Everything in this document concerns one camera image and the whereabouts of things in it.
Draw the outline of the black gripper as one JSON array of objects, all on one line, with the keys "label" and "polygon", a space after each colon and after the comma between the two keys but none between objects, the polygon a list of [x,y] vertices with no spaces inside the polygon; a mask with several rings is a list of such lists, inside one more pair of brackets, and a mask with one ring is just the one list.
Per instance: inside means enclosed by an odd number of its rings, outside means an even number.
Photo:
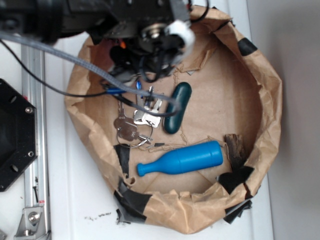
[{"label": "black gripper", "polygon": [[192,51],[195,34],[185,0],[105,0],[109,14],[87,30],[97,45],[118,40],[109,51],[109,73],[122,83],[152,83],[170,76]]}]

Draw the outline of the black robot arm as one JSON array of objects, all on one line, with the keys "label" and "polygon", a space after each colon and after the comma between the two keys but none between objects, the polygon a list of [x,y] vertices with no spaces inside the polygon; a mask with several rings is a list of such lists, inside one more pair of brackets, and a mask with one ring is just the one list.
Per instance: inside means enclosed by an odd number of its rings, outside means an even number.
[{"label": "black robot arm", "polygon": [[109,52],[109,72],[123,83],[171,75],[195,44],[183,0],[3,0],[0,29],[46,44],[83,32],[95,45],[122,41]]}]

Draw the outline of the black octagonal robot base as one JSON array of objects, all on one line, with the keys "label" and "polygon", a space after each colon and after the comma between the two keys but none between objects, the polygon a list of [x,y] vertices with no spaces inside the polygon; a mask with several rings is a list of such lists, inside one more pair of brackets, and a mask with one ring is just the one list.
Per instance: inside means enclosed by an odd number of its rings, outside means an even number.
[{"label": "black octagonal robot base", "polygon": [[1,79],[0,191],[7,191],[36,157],[36,108]]}]

